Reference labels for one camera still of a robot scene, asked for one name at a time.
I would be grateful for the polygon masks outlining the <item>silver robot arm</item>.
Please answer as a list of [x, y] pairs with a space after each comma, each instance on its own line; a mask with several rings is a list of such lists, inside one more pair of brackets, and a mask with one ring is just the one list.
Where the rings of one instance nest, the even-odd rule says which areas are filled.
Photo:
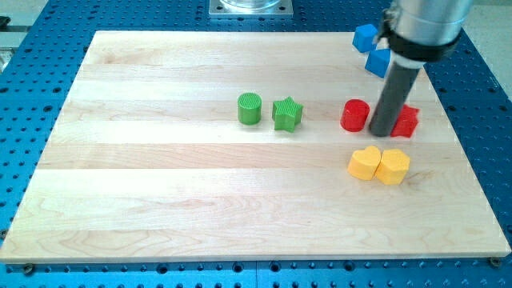
[[408, 69], [438, 62], [453, 52], [472, 0], [393, 0], [382, 11], [377, 43], [387, 40], [394, 61]]

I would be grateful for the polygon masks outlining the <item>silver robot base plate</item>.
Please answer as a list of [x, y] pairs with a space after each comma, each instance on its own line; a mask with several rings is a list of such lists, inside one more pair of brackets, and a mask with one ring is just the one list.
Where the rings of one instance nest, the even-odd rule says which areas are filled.
[[211, 18], [259, 18], [294, 15], [292, 0], [209, 0]]

